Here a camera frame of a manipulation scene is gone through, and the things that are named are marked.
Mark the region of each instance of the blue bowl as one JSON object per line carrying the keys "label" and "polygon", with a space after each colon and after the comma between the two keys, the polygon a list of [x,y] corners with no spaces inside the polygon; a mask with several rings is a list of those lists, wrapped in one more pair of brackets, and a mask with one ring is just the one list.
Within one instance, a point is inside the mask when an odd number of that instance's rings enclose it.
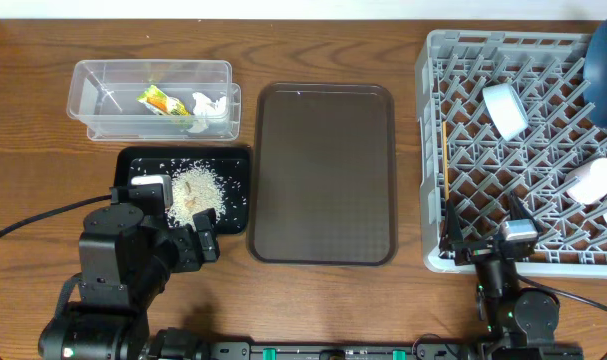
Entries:
{"label": "blue bowl", "polygon": [[607,128],[607,20],[592,35],[585,56],[583,78],[591,82],[583,97],[596,105],[590,113],[590,120],[600,128]]}

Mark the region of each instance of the green connector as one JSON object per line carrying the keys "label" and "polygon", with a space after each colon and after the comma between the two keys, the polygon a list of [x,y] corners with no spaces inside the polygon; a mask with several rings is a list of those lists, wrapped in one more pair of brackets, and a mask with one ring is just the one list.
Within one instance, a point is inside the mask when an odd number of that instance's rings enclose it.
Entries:
{"label": "green connector", "polygon": [[394,350],[392,352],[392,360],[405,360],[406,354],[403,350]]}
{"label": "green connector", "polygon": [[263,360],[276,360],[276,349],[263,349]]}

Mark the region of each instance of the plastic container lid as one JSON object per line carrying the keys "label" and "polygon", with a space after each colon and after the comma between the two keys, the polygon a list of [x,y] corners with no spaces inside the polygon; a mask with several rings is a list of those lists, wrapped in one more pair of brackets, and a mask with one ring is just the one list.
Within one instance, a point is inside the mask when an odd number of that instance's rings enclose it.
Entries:
{"label": "plastic container lid", "polygon": [[[195,93],[226,101],[216,115],[156,115],[137,100],[150,85],[190,113]],[[67,113],[88,126],[92,140],[229,141],[238,137],[240,107],[241,91],[227,61],[84,60],[74,68]]]}

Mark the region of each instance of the yellow stick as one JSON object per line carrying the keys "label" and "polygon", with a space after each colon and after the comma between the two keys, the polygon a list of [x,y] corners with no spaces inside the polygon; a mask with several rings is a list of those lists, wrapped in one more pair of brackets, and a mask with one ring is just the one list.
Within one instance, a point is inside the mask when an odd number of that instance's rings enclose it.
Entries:
{"label": "yellow stick", "polygon": [[441,131],[443,135],[443,141],[441,141],[441,145],[443,145],[443,184],[445,189],[445,201],[450,200],[450,179],[449,172],[447,168],[447,122],[443,121],[443,131]]}

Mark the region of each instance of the wooden table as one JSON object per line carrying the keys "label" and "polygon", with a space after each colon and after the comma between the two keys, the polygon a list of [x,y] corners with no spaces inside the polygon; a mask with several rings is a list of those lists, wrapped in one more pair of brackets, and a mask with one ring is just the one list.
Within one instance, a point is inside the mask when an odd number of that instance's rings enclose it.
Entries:
{"label": "wooden table", "polygon": [[[275,266],[254,260],[245,235],[222,236],[221,258],[173,275],[149,310],[155,333],[185,327],[207,340],[411,342],[431,332],[483,334],[474,276],[430,272],[421,258],[421,146],[414,61],[433,29],[592,32],[584,22],[1,21],[0,229],[105,194],[125,143],[91,142],[66,102],[83,59],[225,59],[243,89],[241,136],[254,144],[257,96],[275,81],[377,83],[394,96],[399,251],[380,268]],[[0,240],[0,353],[33,359],[63,281],[80,270],[81,221],[93,207]],[[607,281],[544,279],[607,304]],[[563,300],[560,341],[588,359],[607,349],[607,315]]]}

